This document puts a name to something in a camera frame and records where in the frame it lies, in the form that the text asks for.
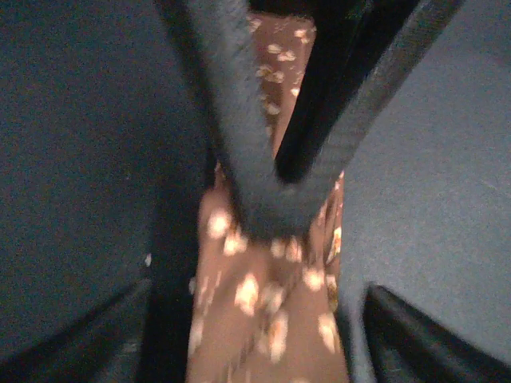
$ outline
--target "gray surface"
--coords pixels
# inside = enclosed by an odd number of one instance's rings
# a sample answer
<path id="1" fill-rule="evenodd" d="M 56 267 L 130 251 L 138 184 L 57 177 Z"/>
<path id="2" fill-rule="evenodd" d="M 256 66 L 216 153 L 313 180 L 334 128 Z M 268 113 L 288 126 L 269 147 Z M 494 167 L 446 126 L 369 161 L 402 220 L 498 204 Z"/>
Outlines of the gray surface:
<path id="1" fill-rule="evenodd" d="M 355 380 L 381 283 L 511 363 L 509 2 L 469 0 L 377 119 L 346 171 L 341 300 Z"/>

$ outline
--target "black plastic part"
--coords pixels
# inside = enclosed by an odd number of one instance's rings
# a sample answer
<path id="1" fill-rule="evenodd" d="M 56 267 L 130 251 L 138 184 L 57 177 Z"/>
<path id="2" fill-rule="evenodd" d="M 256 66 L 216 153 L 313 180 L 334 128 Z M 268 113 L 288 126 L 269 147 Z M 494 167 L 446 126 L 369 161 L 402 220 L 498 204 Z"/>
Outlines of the black plastic part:
<path id="1" fill-rule="evenodd" d="M 407 12 L 399 14 L 401 19 L 392 25 L 397 28 L 391 34 L 364 36 L 363 30 L 354 28 L 354 22 L 348 21 L 351 26 L 339 27 L 339 36 L 331 40 L 332 45 L 328 45 L 328 40 L 335 30 L 325 30 L 320 22 L 318 48 L 313 49 L 311 57 L 311 74 L 306 74 L 297 101 L 296 110 L 300 114 L 292 118 L 276 167 L 258 102 L 259 84 L 246 22 L 246 2 L 172 2 L 169 9 L 182 10 L 179 16 L 186 18 L 189 25 L 192 43 L 182 51 L 184 60 L 200 60 L 205 72 L 204 84 L 212 114 L 209 132 L 232 182 L 236 209 L 246 231 L 269 239 L 308 229 L 373 119 L 462 3 L 462 0 L 424 0 L 405 7 Z M 354 17 L 353 12 L 348 12 L 355 26 L 370 22 L 370 19 L 363 20 L 365 10 L 355 12 Z M 180 30 L 183 22 L 177 16 L 172 11 L 167 15 L 171 34 L 183 33 Z M 351 31 L 348 44 L 343 30 Z M 356 37 L 360 41 L 369 40 L 365 45 L 356 45 Z M 367 46 L 371 47 L 369 57 L 364 56 Z M 328 55 L 339 47 L 341 53 L 334 55 L 332 64 L 324 66 L 328 75 L 322 76 L 319 82 L 324 87 L 319 102 L 310 111 L 304 109 L 315 97 L 316 87 L 311 84 L 321 70 L 319 63 L 327 62 Z M 332 82 L 326 86 L 329 78 Z"/>
<path id="2" fill-rule="evenodd" d="M 378 382 L 511 382 L 511 369 L 437 324 L 382 286 L 363 311 Z"/>
<path id="3" fill-rule="evenodd" d="M 135 381 L 151 283 L 144 279 L 65 332 L 0 365 L 1 382 Z"/>

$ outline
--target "brown fabric with floral pattern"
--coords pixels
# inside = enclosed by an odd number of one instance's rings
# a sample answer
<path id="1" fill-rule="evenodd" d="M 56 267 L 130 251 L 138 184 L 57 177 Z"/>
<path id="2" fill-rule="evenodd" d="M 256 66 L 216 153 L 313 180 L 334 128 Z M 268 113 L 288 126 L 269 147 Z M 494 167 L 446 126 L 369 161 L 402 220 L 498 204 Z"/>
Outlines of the brown fabric with floral pattern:
<path id="1" fill-rule="evenodd" d="M 311 21 L 253 14 L 263 107 L 274 155 L 311 53 Z M 343 175 L 307 235 L 252 241 L 235 221 L 220 166 L 199 214 L 200 258 L 188 383 L 341 383 L 337 309 Z"/>

